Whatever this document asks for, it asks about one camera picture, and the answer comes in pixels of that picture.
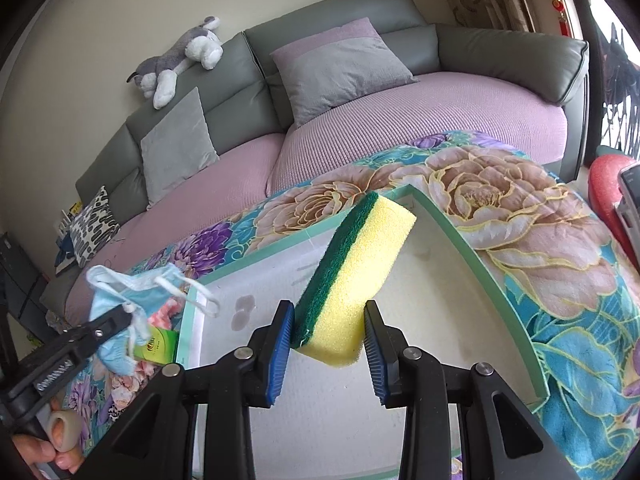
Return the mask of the person's left hand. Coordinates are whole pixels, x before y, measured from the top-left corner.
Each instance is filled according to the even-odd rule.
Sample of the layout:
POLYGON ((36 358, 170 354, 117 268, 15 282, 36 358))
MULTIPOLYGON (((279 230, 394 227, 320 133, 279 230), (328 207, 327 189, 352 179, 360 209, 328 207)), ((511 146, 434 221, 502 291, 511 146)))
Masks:
POLYGON ((18 454, 29 466, 32 478, 43 479, 37 465, 55 463, 58 468, 74 474, 85 461, 79 445, 82 431, 81 417, 74 411, 63 410, 60 402, 53 399, 50 402, 53 422, 50 426, 48 438, 41 440, 28 434, 14 434, 11 439, 18 454))

